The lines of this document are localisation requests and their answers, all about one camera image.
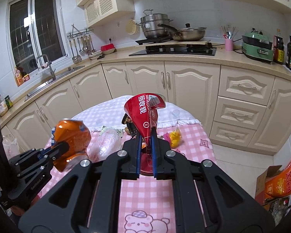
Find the crushed red soda can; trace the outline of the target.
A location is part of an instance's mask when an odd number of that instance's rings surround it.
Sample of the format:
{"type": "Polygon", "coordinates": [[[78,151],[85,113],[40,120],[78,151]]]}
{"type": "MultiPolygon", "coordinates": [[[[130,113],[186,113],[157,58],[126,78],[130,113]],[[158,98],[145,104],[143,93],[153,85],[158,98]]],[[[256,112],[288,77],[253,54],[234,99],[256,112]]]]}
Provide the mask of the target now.
{"type": "Polygon", "coordinates": [[[155,93],[142,93],[131,97],[124,105],[126,114],[131,118],[142,136],[140,173],[153,176],[151,156],[151,129],[157,129],[158,109],[165,108],[165,97],[155,93]]]}

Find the white translucent plastic bag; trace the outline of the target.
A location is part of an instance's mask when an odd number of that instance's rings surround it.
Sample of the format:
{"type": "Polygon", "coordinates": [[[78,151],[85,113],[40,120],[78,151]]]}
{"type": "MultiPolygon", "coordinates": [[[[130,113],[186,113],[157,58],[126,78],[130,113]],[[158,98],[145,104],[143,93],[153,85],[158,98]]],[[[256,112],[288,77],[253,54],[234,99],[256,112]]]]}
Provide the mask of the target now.
{"type": "Polygon", "coordinates": [[[91,141],[87,147],[88,157],[92,162],[105,160],[110,154],[122,148],[123,130],[103,127],[98,131],[90,131],[91,141]]]}

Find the crushed orange soda can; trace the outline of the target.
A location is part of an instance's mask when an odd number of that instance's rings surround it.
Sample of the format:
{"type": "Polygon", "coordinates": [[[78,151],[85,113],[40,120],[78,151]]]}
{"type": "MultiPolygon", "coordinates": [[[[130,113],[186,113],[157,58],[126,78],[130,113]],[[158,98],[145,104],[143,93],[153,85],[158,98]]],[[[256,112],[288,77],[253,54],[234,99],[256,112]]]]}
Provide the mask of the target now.
{"type": "Polygon", "coordinates": [[[54,167],[59,172],[68,171],[80,161],[89,159],[87,147],[91,141],[91,134],[82,120],[60,120],[51,133],[51,147],[60,142],[69,145],[68,151],[54,161],[54,167]]]}

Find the cream lower kitchen cabinets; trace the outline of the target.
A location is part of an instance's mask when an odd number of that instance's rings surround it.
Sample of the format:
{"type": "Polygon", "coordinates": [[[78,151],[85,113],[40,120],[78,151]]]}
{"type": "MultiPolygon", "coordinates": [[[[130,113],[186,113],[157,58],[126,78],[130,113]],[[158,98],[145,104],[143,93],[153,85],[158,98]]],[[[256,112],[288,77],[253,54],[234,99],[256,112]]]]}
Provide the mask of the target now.
{"type": "Polygon", "coordinates": [[[64,118],[93,130],[119,127],[124,105],[139,95],[158,109],[159,128],[201,124],[218,145],[276,154],[291,135],[291,81],[241,68],[190,62],[101,64],[45,93],[26,97],[4,123],[22,149],[42,146],[64,118]]]}

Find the yellow snack bag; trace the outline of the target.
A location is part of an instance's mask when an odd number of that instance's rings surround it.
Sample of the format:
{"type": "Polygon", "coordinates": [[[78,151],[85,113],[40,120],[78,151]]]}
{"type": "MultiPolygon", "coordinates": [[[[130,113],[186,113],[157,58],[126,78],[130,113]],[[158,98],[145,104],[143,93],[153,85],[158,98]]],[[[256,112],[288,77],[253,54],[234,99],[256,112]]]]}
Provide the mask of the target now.
{"type": "Polygon", "coordinates": [[[163,139],[169,142],[171,149],[176,149],[182,144],[182,136],[180,129],[176,128],[175,130],[169,133],[165,133],[163,135],[163,139]]]}

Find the black gold snack wrapper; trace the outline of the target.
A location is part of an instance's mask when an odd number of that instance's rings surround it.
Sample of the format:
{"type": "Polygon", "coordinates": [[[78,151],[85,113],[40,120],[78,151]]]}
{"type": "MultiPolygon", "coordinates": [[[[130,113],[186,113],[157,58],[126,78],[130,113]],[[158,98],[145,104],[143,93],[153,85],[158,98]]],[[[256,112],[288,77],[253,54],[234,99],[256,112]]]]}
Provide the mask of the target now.
{"type": "Polygon", "coordinates": [[[133,121],[127,114],[124,115],[121,123],[123,125],[126,125],[125,132],[128,135],[130,135],[131,138],[135,138],[137,134],[137,128],[135,127],[133,121]]]}

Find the pink checkered tablecloth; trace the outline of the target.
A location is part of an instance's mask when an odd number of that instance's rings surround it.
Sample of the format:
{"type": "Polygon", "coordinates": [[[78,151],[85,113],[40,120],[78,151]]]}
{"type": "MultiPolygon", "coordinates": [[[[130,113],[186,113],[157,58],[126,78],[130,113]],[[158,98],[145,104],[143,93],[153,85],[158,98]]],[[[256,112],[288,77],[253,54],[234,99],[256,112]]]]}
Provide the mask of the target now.
{"type": "MultiPolygon", "coordinates": [[[[179,126],[182,144],[176,151],[189,160],[216,162],[212,143],[200,124],[179,126]]],[[[125,232],[125,217],[144,211],[154,220],[169,219],[167,232],[176,232],[172,181],[143,176],[136,181],[123,180],[119,205],[118,232],[125,232]]]]}

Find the glass jar on counter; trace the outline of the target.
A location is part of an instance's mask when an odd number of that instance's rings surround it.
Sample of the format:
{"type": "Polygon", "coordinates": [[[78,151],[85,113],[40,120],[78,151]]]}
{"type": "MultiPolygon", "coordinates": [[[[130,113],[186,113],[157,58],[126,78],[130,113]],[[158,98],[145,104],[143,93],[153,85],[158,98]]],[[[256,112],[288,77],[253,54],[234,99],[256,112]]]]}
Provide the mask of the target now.
{"type": "Polygon", "coordinates": [[[8,111],[8,109],[9,108],[7,107],[6,101],[0,95],[0,117],[5,115],[8,111]]]}

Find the red lidded bowl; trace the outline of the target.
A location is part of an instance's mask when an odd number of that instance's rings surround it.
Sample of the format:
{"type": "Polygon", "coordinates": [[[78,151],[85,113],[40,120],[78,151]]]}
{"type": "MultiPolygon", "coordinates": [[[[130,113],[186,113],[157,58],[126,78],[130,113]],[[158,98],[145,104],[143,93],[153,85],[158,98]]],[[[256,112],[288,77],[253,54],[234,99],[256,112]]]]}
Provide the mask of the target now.
{"type": "Polygon", "coordinates": [[[108,44],[108,45],[101,46],[101,52],[102,52],[103,55],[111,54],[114,51],[115,51],[114,44],[108,44]]]}

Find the black gas stove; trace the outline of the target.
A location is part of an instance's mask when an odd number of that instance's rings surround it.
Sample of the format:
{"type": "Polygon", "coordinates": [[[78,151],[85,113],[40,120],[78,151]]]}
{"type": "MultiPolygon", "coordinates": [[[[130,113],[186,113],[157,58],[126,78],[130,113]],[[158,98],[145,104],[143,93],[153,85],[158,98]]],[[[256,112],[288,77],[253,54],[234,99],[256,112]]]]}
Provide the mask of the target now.
{"type": "Polygon", "coordinates": [[[129,56],[141,55],[168,55],[188,54],[214,56],[217,48],[210,41],[174,41],[171,37],[160,37],[136,41],[143,50],[129,54],[129,56]]]}

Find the chrome sink faucet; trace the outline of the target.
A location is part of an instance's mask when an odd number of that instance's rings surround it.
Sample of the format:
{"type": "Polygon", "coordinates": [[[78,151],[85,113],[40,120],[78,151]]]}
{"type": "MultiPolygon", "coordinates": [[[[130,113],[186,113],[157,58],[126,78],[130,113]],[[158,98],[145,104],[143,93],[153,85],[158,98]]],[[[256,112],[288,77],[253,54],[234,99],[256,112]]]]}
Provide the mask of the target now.
{"type": "Polygon", "coordinates": [[[36,62],[38,62],[38,60],[40,58],[46,58],[46,62],[41,67],[42,68],[47,68],[48,67],[49,70],[50,70],[51,78],[52,78],[53,81],[55,81],[56,80],[56,76],[55,76],[55,70],[51,66],[52,65],[52,61],[49,60],[49,57],[48,57],[47,54],[41,54],[41,55],[37,56],[36,62]]]}

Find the steel frying pan with lid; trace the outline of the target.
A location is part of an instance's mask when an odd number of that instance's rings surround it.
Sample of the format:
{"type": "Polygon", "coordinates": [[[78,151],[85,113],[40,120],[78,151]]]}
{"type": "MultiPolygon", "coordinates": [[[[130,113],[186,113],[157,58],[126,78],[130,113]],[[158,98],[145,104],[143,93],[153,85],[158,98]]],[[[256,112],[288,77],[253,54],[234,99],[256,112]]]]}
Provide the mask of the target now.
{"type": "Polygon", "coordinates": [[[168,29],[171,37],[174,41],[199,41],[205,36],[206,27],[190,27],[190,24],[186,24],[186,28],[176,29],[170,25],[158,24],[159,27],[168,29]]]}

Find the stainless steel steamer pot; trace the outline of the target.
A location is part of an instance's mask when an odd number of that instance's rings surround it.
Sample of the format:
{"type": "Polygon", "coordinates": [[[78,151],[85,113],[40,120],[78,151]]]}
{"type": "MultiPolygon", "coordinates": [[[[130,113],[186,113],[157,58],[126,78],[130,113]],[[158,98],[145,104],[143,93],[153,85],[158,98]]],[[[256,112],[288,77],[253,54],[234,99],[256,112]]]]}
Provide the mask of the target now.
{"type": "Polygon", "coordinates": [[[142,28],[146,39],[168,37],[169,30],[159,26],[159,24],[170,25],[172,19],[169,19],[167,14],[153,13],[153,9],[143,11],[144,16],[140,18],[140,23],[137,24],[142,28]]]}

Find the pink utensil cup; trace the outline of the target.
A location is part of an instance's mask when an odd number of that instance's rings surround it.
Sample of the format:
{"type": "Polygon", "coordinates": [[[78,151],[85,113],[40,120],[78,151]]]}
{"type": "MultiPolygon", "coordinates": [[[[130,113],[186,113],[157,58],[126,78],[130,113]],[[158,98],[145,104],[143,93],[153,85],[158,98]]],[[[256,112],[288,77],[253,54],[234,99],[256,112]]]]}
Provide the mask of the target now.
{"type": "Polygon", "coordinates": [[[225,39],[225,50],[229,51],[229,52],[232,52],[233,49],[234,49],[233,43],[234,43],[233,39],[226,38],[225,39]]]}

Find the hanging utensil rack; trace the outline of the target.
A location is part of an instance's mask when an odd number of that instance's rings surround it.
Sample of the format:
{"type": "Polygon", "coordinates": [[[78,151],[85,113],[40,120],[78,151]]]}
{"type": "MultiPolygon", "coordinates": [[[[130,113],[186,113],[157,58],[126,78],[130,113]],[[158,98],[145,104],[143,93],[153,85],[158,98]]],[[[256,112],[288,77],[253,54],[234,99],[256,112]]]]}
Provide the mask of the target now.
{"type": "Polygon", "coordinates": [[[89,58],[96,52],[91,38],[93,30],[90,28],[79,30],[74,24],[71,27],[72,30],[67,33],[67,40],[72,53],[72,61],[77,64],[83,60],[84,56],[89,58]]]}

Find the brown cardboard box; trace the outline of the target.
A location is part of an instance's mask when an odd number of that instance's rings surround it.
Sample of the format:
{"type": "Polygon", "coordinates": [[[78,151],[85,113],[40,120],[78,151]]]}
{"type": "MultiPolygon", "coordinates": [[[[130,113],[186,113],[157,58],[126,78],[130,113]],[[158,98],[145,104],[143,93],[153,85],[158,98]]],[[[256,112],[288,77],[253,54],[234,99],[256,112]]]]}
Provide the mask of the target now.
{"type": "Polygon", "coordinates": [[[270,166],[256,179],[254,199],[274,218],[278,225],[291,208],[285,178],[281,176],[281,165],[270,166]]]}

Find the window with black grille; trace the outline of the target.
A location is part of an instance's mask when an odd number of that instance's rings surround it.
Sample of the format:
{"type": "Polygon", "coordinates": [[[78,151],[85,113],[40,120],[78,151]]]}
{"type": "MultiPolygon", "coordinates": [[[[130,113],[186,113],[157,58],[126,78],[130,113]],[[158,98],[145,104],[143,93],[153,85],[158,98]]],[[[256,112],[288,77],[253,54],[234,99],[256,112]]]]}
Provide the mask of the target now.
{"type": "Polygon", "coordinates": [[[22,76],[66,56],[57,0],[16,0],[9,4],[12,58],[22,76]]]}

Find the green electric cooker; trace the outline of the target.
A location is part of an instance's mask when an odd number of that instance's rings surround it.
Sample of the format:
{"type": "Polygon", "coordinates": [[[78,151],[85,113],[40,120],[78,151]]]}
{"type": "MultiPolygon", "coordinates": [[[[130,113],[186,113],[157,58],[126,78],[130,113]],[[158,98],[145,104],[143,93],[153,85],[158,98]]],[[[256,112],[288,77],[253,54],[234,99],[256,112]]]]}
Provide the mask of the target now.
{"type": "Polygon", "coordinates": [[[255,28],[242,35],[242,52],[250,59],[271,63],[274,54],[272,45],[269,37],[255,28]]]}

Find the orange rice bag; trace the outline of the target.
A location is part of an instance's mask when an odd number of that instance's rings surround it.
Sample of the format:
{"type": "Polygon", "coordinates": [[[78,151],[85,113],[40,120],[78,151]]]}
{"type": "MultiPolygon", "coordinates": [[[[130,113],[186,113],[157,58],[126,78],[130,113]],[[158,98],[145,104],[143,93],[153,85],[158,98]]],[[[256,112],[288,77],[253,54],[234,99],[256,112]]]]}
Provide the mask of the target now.
{"type": "Polygon", "coordinates": [[[291,195],[291,160],[281,173],[266,181],[265,193],[272,198],[291,195]]]}

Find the cream upper corner cabinet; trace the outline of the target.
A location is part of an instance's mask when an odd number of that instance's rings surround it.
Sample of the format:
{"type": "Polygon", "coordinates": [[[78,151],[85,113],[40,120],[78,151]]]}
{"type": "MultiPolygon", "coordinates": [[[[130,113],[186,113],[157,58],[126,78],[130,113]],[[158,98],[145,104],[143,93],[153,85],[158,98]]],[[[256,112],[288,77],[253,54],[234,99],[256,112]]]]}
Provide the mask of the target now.
{"type": "Polygon", "coordinates": [[[88,27],[102,26],[135,12],[133,0],[76,0],[83,9],[88,27]]]}

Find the dark soy sauce bottle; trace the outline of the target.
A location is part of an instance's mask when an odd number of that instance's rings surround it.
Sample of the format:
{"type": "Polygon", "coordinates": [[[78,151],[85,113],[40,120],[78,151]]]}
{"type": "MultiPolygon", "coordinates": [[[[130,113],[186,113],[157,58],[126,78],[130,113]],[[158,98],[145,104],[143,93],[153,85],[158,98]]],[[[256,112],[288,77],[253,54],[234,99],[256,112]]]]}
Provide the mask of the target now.
{"type": "Polygon", "coordinates": [[[274,36],[273,42],[273,61],[275,63],[283,65],[284,63],[284,42],[283,38],[279,35],[274,36]]]}

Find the round yellow wall strainer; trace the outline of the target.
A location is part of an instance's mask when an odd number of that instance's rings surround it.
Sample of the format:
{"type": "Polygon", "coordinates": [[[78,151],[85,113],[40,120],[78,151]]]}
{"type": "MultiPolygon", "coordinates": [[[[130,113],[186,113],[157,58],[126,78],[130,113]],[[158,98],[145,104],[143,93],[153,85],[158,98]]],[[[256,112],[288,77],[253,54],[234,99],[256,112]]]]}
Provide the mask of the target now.
{"type": "Polygon", "coordinates": [[[133,19],[129,19],[126,23],[125,31],[129,35],[135,35],[139,32],[139,26],[133,19]]]}

